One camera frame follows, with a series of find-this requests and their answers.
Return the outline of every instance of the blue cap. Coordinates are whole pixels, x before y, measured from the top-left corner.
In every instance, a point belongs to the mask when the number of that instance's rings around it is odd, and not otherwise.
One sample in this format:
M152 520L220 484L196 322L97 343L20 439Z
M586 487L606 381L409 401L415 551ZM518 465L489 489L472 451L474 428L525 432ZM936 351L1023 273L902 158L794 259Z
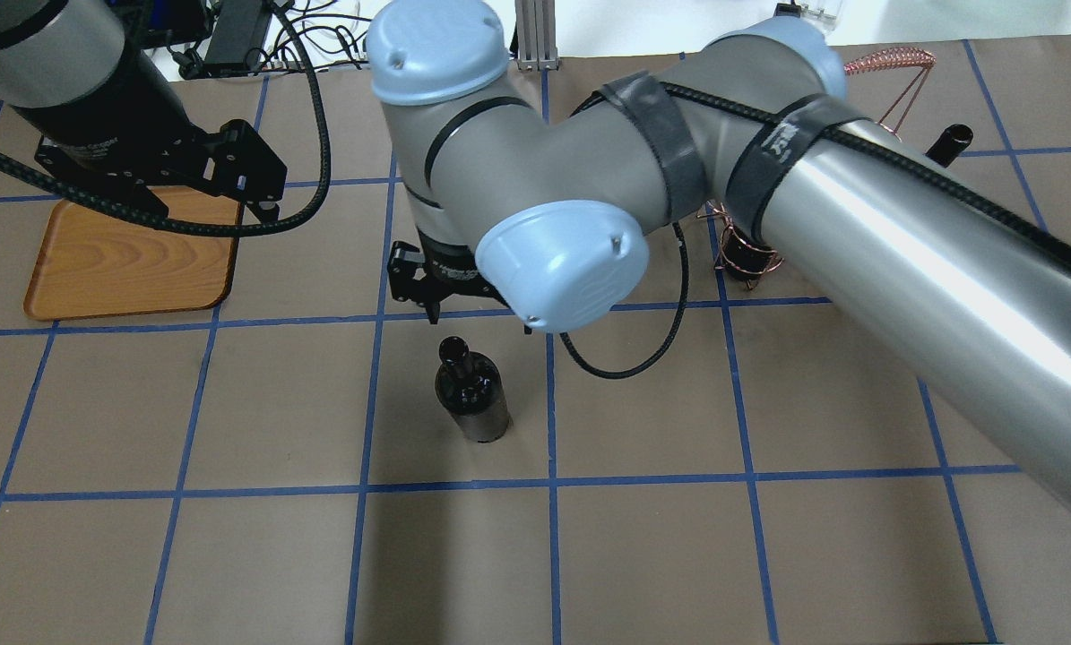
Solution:
M761 35L769 38L770 41L781 42L794 49L799 57L805 58L818 74L818 78L821 78L821 87L827 94L839 99L846 98L846 66L842 62L842 57L826 44L826 36L805 20L794 16L767 18L746 29L721 35L712 41L711 45L731 35Z
M481 0L395 0L372 20L372 91L393 106L428 106L481 90L510 54Z
M476 265L531 330L577 330L627 298L650 250L629 212L569 199L519 211L492 227Z

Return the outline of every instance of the cable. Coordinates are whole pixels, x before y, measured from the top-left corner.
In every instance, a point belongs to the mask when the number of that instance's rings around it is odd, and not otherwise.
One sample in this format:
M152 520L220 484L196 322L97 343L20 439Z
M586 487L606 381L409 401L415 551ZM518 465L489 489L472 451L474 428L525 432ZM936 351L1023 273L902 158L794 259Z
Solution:
M662 82L662 86L665 87L667 93L672 96L698 103L702 106L714 107L714 109L733 114L740 118L746 118L749 121L768 123L768 125L776 125L781 121L775 114L757 109L757 107L745 106L743 103L723 99L722 96L708 94L706 91L692 90L690 87L674 85L673 82ZM963 184L957 183L957 181L940 172L930 170L929 167L924 167L924 165L908 159L906 155L901 155L899 152L890 150L890 148L868 141L868 139L863 139L856 134L848 134L848 132L838 130L835 126L823 130L821 138L892 165L897 170L907 172L907 175L919 179L922 183L929 184L929 186L941 191L953 197L953 199L962 201L963 205L977 210L983 216L989 216L990 220L1001 224L1009 231L1017 234L1020 237L1025 238L1026 241L1038 246L1042 252L1050 254L1064 269L1067 269L1071 273L1071 245L1058 240L1058 238L1054 238L1049 232L1042 231L1042 229L1027 222L1024 218L1019 216L1017 213L994 204L993 200L986 199L985 196L972 191L972 189L966 189Z
M690 290L690 257L687 255L687 237L682 234L682 227L679 227L678 222L670 225L674 228L675 237L678 238L678 257L682 265L682 286L678 289L678 309L675 310L674 320L670 322L670 331L667 331L666 340L663 340L662 346L660 346L654 354L650 356L645 362L636 364L636 366L624 370L621 372L608 372L605 370L600 370L593 364L588 363L579 355L579 350L576 350L575 344L571 342L571 336L564 331L559 334L560 342L563 342L563 347L568 348L568 355L571 355L572 360L575 361L585 372L592 374L594 376L601 377L601 379L618 380L618 379L629 379L629 377L635 376L646 372L647 369L652 366L652 364L658 363L662 355L665 355L667 349L670 348L670 343L674 343L675 336L678 335L678 328L682 325L682 314L687 311L687 295Z
M281 21L281 26L285 31L289 34L297 32L292 26L292 21L285 15L284 9L281 9L276 3L269 3L269 9L272 10L273 15ZM316 192L311 196L308 205L305 205L305 208L302 208L291 216L261 224L221 225L182 222L171 220L171 218L167 216L157 216L149 211L122 205L120 201L106 199L106 197L102 197L101 195L93 195L85 191L85 189L74 186L72 183L65 183L64 181L44 175L44 172L39 172L21 162L3 155L2 152L0 152L0 171L6 172L10 177L22 180L25 183L31 184L31 186L36 186L48 193L64 197L73 201L73 204L82 205L85 208L96 210L97 212L105 213L105 215L117 218L117 220L129 222L130 224L155 228L157 231L182 232L186 234L186 236L208 238L248 238L289 231L289 229L300 226L311 220L313 215L316 215L317 210L321 208L323 199L327 197L327 192L329 192L332 175L332 152L329 142L329 131L327 131L323 100L317 82L316 71L311 65L308 50L305 49L302 42L297 40L293 42L293 45L297 48L303 69L305 69L305 76L308 78L308 91L311 100L313 100L313 115L316 119L317 138L319 139L319 179L316 183Z

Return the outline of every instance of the wooden tray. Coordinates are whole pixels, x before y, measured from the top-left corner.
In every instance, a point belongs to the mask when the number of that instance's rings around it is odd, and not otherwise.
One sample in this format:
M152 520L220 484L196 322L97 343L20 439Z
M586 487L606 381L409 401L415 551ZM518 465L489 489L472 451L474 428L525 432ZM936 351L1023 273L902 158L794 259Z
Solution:
M178 220L236 224L240 207L186 188L153 189ZM154 314L216 306L232 286L235 238L153 231L60 200L36 254L32 319Z

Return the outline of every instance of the gray robot arm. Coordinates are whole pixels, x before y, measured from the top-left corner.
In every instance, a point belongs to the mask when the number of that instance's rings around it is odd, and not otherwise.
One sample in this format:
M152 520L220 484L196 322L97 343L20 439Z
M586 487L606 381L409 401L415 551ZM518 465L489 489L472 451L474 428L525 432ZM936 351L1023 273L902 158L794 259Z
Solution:
M912 168L830 139L796 150L843 123L948 177L832 96L842 63L809 26L727 34L556 126L502 76L498 19L478 0L397 0L368 49L421 240L474 254L527 326L601 317L642 278L643 234L725 197L1071 509L1071 271ZM785 119L764 130L691 96Z

